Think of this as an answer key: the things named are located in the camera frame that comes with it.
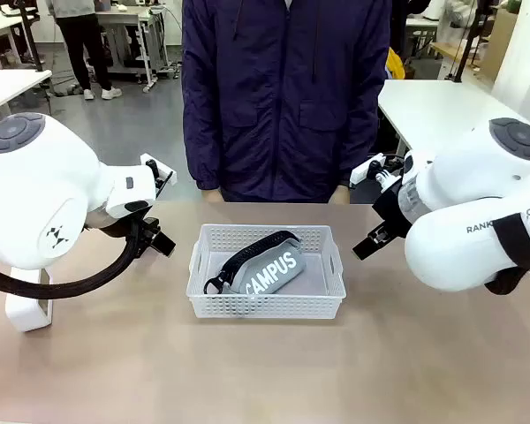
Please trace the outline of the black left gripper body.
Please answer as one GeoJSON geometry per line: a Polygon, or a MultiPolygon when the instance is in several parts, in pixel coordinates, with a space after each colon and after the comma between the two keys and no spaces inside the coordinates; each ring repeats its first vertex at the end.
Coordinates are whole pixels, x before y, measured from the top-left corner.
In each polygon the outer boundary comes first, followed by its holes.
{"type": "Polygon", "coordinates": [[[142,219],[134,217],[133,221],[137,224],[139,229],[139,241],[135,251],[135,259],[139,259],[149,248],[160,253],[160,249],[156,243],[156,238],[161,230],[159,225],[160,220],[148,216],[142,219]]]}

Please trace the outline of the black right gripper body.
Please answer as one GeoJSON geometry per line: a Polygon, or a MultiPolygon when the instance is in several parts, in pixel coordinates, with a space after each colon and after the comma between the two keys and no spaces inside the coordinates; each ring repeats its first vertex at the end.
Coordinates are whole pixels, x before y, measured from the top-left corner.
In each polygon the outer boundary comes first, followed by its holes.
{"type": "Polygon", "coordinates": [[[412,224],[407,220],[398,203],[402,183],[397,181],[386,189],[375,201],[372,209],[381,217],[382,223],[375,228],[376,238],[381,241],[404,239],[412,224]]]}

